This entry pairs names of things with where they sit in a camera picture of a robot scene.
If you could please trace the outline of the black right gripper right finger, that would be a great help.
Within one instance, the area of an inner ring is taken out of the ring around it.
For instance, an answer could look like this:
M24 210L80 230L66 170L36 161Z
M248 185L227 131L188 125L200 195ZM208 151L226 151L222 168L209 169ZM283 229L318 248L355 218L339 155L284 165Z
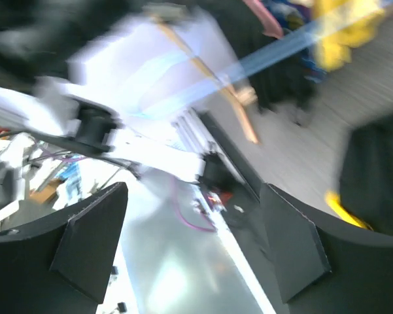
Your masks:
M263 184L260 207L291 313L393 313L393 237L356 227Z

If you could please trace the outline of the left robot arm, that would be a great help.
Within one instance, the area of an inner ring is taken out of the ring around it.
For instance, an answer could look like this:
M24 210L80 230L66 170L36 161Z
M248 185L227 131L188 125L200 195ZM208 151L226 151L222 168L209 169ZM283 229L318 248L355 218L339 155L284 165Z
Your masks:
M212 31L206 15L183 32L146 16L120 20L69 60L67 79L36 75L30 94L0 83L0 123L77 154L159 169L195 183L205 162L200 153L167 144L162 123L224 87L202 73L194 48L197 31Z

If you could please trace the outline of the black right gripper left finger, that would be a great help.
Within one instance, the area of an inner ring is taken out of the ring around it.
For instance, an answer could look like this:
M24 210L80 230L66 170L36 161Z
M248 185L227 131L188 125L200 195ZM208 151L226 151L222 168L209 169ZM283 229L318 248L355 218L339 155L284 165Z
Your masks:
M126 207L126 183L0 233L0 313L95 313Z

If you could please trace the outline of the black trousers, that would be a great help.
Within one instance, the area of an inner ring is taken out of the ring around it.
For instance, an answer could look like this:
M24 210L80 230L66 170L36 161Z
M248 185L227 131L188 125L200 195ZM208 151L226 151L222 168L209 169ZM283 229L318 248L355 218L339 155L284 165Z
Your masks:
M289 107L250 110L259 146L225 109L213 114L263 181L325 212L325 193L339 192L346 209L393 234L393 15L318 88L305 127L290 121Z

